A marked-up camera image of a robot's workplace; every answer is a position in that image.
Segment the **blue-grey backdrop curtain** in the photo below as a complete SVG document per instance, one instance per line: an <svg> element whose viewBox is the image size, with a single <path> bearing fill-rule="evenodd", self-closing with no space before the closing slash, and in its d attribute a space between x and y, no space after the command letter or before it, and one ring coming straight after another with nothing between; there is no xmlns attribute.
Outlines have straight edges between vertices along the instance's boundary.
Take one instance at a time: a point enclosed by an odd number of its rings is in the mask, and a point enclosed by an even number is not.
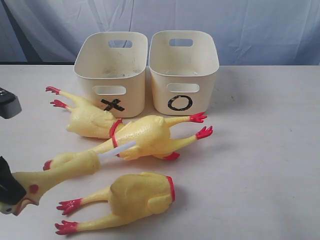
<svg viewBox="0 0 320 240"><path fill-rule="evenodd" d="M317 0L3 0L0 60L71 63L98 32L210 34L222 65L318 65Z"/></svg>

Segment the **cream bin marked X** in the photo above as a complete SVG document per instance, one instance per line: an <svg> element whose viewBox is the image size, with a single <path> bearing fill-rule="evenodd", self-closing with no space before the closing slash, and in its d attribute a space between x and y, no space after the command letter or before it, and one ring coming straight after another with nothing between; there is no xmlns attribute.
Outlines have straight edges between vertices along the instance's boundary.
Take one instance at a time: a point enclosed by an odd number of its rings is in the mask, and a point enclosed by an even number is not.
<svg viewBox="0 0 320 240"><path fill-rule="evenodd" d="M108 31L89 36L76 61L85 98L117 118L132 118L145 108L148 39L139 32Z"/></svg>

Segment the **headless yellow chicken body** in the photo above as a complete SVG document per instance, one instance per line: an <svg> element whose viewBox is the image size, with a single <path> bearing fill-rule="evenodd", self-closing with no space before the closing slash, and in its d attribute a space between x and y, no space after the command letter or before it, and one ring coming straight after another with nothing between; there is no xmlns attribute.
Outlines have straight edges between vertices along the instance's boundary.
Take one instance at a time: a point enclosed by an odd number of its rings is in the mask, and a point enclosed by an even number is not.
<svg viewBox="0 0 320 240"><path fill-rule="evenodd" d="M154 172L122 175L110 186L90 195L59 202L57 209L63 215L95 202L108 202L111 213L88 222L63 220L55 224L56 234L69 235L127 225L165 212L175 199L175 185L171 176Z"/></svg>

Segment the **yellow rubber chicken rear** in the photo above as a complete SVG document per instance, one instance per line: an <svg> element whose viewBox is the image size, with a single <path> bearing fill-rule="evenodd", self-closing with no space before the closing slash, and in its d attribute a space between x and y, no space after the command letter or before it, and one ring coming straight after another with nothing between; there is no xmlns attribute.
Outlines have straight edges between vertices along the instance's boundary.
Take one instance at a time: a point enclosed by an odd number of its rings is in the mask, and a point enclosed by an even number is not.
<svg viewBox="0 0 320 240"><path fill-rule="evenodd" d="M112 131L118 132L125 126L122 119L114 117L107 110L98 108L82 96L54 86L47 86L45 90L70 99L75 104L72 107L58 99L50 102L54 107L70 112L70 120L66 127L68 132L87 138L110 139Z"/></svg>

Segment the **yellow rubber chicken whole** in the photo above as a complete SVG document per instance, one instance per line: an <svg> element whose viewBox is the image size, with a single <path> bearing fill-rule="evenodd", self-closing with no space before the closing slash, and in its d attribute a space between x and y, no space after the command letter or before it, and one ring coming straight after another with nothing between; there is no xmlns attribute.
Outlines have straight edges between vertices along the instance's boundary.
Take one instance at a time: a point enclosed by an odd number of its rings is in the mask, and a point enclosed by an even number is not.
<svg viewBox="0 0 320 240"><path fill-rule="evenodd" d="M140 157L154 156L158 159L176 160L177 150L213 134L213 127L203 127L196 134L180 139L172 139L170 128L184 122L202 123L206 118L203 112L180 117L165 118L159 115L147 115L138 120L124 123L124 127L111 133L111 138L91 150L97 154L108 152L116 147L135 141L135 146L121 152L118 157L130 161Z"/></svg>

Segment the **cream bin marked O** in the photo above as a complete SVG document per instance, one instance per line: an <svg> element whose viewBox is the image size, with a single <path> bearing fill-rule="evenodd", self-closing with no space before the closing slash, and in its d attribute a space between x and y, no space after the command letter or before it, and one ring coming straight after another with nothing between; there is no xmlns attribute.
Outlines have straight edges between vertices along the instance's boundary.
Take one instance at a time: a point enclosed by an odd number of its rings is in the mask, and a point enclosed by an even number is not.
<svg viewBox="0 0 320 240"><path fill-rule="evenodd" d="M211 35L165 30L152 36L148 64L154 108L164 115L193 115L210 104L218 53Z"/></svg>

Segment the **broken chicken head and neck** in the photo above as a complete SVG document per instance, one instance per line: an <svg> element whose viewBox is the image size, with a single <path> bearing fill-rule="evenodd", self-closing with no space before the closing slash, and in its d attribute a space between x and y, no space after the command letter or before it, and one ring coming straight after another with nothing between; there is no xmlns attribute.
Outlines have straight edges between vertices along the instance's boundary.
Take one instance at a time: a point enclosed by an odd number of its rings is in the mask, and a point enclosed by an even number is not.
<svg viewBox="0 0 320 240"><path fill-rule="evenodd" d="M113 157L133 147L136 142L130 141L105 153L92 150L77 154L72 160L57 168L36 172L14 172L13 177L24 187L26 195L17 204L0 202L0 212L5 215L18 216L28 204L39 205L41 197L56 185L82 175L92 175L101 168L101 161Z"/></svg>

